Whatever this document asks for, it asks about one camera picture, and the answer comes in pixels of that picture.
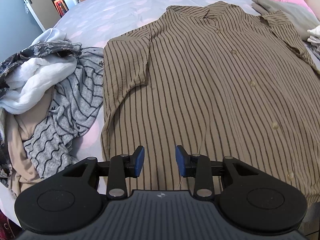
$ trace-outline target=dark red object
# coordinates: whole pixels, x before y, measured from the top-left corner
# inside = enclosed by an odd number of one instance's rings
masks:
[[[0,240],[11,240],[22,232],[22,228],[13,223],[0,211]]]

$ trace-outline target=striped shirt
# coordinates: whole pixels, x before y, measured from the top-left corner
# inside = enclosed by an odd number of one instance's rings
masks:
[[[320,81],[281,11],[169,6],[111,39],[104,60],[105,158],[146,150],[129,191],[192,188],[178,173],[181,144],[211,160],[234,156],[318,201]],[[214,185],[218,193],[219,178]]]

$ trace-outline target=brown striped shirt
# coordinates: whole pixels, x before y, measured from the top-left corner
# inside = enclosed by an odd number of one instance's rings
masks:
[[[318,201],[320,80],[281,11],[253,16],[222,1],[169,6],[111,39],[104,71],[106,159],[146,150],[129,190],[192,187],[192,178],[180,183],[181,144],[211,160],[234,156]]]

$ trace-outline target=button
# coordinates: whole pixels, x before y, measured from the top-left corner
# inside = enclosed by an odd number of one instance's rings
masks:
[[[294,173],[291,171],[288,173],[288,179],[293,180],[294,179]]]
[[[254,88],[254,87],[256,86],[256,83],[251,80],[251,81],[250,81],[250,86]]]
[[[273,122],[273,123],[272,123],[272,128],[273,128],[274,130],[277,130],[277,129],[279,128],[279,124],[278,124],[277,122]]]

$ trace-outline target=bed sheet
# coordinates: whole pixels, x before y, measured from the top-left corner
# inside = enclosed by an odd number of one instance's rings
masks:
[[[206,6],[219,0],[86,0],[71,8],[56,24],[67,33],[71,42],[81,42],[83,47],[104,47],[109,39],[157,20],[169,5]],[[246,13],[258,15],[251,0],[222,0],[242,7]],[[73,141],[70,154],[78,160],[95,156],[103,161],[100,133],[104,124],[103,108],[86,135]],[[11,220],[18,223],[8,190],[0,185],[0,208]],[[100,180],[98,191],[106,192]]]

